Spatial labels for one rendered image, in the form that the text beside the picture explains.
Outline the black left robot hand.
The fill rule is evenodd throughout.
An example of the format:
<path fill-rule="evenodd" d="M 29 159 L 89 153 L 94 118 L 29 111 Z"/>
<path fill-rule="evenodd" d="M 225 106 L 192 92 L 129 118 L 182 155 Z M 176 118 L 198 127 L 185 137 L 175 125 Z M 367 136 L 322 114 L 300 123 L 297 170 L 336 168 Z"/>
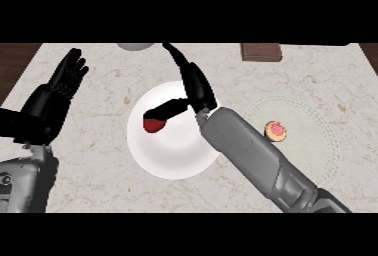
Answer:
<path fill-rule="evenodd" d="M 20 144 L 52 143 L 64 126 L 71 100 L 88 71 L 82 50 L 73 48 L 49 82 L 32 93 L 21 111 L 0 108 L 0 137 L 12 138 Z"/>

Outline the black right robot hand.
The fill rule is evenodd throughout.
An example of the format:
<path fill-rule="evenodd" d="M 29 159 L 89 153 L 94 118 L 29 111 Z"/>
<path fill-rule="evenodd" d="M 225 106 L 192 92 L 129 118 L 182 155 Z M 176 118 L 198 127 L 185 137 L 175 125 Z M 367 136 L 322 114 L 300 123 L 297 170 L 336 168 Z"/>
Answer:
<path fill-rule="evenodd" d="M 145 112 L 144 119 L 158 121 L 167 121 L 182 114 L 188 107 L 192 107 L 195 113 L 209 113 L 218 108 L 213 89 L 198 65 L 188 61 L 184 53 L 170 43 L 164 43 L 163 47 L 170 52 L 179 66 L 187 97 L 169 100 Z"/>

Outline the white round plate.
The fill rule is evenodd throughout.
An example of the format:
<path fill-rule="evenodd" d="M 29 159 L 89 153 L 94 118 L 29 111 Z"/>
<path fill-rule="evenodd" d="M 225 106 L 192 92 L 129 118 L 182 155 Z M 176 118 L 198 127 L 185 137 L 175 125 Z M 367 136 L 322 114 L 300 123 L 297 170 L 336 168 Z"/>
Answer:
<path fill-rule="evenodd" d="M 198 175 L 221 153 L 200 133 L 192 107 L 173 117 L 157 133 L 144 129 L 144 113 L 172 99 L 187 97 L 182 81 L 154 87 L 141 97 L 127 122 L 127 144 L 139 166 L 157 177 L 178 180 Z"/>

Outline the brown wooden block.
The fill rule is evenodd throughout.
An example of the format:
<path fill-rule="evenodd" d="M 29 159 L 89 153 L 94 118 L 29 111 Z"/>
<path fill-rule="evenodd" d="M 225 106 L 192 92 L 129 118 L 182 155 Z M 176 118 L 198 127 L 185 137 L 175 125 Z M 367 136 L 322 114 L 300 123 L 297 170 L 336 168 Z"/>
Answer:
<path fill-rule="evenodd" d="M 254 62 L 280 62 L 283 60 L 281 45 L 278 43 L 243 43 L 243 60 Z"/>

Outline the grey round object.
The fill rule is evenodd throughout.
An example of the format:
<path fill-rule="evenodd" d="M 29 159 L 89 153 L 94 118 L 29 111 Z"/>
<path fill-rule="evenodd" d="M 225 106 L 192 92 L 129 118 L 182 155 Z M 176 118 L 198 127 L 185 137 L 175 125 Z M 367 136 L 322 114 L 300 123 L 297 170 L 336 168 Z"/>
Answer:
<path fill-rule="evenodd" d="M 117 43 L 117 45 L 127 51 L 142 51 L 148 49 L 156 43 Z"/>

